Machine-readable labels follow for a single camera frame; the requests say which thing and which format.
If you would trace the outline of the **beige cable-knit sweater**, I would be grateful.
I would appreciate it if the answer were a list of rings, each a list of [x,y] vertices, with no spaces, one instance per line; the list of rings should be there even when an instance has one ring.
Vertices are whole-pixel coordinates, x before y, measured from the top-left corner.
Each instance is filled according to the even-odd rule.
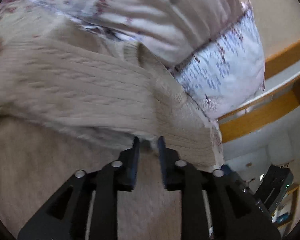
[[[133,238],[177,238],[179,198],[159,184],[157,138],[206,171],[223,151],[217,126],[167,69],[139,44],[32,38],[0,53],[0,218],[13,235],[74,170],[102,167],[135,136],[152,148],[136,192],[120,201],[120,226]]]

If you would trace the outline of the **blue floral right pillow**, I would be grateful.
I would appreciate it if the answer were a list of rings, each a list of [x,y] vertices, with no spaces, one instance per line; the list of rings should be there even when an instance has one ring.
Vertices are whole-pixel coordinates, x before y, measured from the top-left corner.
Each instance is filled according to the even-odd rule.
[[[175,67],[174,78],[210,119],[237,109],[264,89],[265,58],[250,0],[240,19]]]

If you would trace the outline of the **wooden headboard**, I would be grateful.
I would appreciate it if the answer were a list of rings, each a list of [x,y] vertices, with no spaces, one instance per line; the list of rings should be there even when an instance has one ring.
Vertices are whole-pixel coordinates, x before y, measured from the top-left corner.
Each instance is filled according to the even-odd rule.
[[[264,93],[218,119],[230,142],[279,120],[300,106],[300,40],[266,59]]]

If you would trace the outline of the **pink floral left pillow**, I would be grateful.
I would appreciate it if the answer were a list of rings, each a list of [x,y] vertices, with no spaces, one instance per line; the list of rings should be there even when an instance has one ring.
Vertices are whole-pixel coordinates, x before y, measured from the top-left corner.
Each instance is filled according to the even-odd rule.
[[[144,44],[174,66],[242,15],[240,0],[31,0]]]

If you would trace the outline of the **floral bed quilt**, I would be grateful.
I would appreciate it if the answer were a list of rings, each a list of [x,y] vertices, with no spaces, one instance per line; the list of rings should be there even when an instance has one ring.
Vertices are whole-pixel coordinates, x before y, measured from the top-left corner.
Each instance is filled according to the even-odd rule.
[[[3,0],[0,3],[0,53],[11,41],[40,37],[124,58],[122,46],[107,39],[99,28],[88,30],[67,16],[29,0]]]

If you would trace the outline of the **wooden wall shelf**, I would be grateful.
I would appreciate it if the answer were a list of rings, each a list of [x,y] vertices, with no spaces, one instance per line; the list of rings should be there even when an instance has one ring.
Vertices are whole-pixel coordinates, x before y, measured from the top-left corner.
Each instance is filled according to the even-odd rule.
[[[299,195],[299,186],[298,183],[290,185],[281,203],[273,212],[272,222],[278,229],[290,224],[294,218]]]

